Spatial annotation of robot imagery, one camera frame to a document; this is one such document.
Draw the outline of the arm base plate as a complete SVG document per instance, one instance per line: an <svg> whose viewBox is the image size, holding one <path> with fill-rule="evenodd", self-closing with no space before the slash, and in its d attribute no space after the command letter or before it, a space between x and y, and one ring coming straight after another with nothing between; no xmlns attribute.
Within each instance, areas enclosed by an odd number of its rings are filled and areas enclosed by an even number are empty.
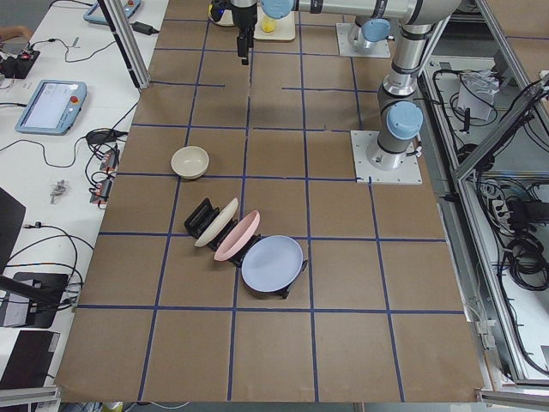
<svg viewBox="0 0 549 412"><path fill-rule="evenodd" d="M378 145L376 130L352 130L351 146L356 181L374 185L421 185L418 159L407 156L410 143L402 154L389 154Z"/></svg>
<svg viewBox="0 0 549 412"><path fill-rule="evenodd" d="M336 34L339 54L343 57L356 58L390 58L389 44L386 39L378 42L368 42L361 38L358 31L358 38L353 41L352 34L355 32L353 23L337 23Z"/></svg>

